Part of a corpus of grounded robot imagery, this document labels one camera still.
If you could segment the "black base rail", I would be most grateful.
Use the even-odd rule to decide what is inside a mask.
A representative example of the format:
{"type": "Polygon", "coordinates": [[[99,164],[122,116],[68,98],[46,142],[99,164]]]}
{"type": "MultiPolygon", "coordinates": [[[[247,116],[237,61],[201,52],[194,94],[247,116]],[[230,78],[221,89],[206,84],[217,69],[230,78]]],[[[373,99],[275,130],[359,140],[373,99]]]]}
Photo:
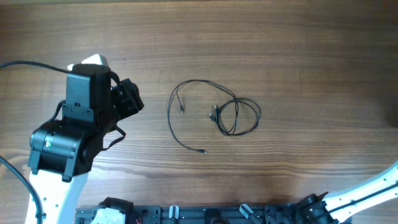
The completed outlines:
{"type": "Polygon", "coordinates": [[[338,223],[321,206],[294,204],[232,207],[179,207],[172,205],[107,205],[76,210],[75,223],[206,224],[206,223],[338,223]]]}

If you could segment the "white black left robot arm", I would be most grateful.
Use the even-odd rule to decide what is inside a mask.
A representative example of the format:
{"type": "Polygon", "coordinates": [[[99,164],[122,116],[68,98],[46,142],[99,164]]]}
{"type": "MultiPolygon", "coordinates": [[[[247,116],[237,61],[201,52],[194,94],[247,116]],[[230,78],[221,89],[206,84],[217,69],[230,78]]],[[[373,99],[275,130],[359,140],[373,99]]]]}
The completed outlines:
{"type": "Polygon", "coordinates": [[[118,122],[141,109],[139,89],[107,65],[80,63],[67,72],[66,98],[30,137],[29,180],[42,205],[44,223],[72,223],[94,158],[107,148],[104,137],[126,133],[118,122]]]}

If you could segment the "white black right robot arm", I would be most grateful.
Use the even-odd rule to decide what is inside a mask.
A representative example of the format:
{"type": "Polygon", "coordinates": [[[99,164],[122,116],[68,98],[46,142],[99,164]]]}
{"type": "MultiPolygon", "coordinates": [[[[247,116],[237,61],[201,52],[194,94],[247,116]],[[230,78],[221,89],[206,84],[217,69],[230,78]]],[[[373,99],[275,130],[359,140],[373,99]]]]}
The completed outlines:
{"type": "Polygon", "coordinates": [[[294,223],[343,223],[352,215],[397,198],[397,163],[377,176],[340,192],[311,194],[294,206],[294,223]]]}

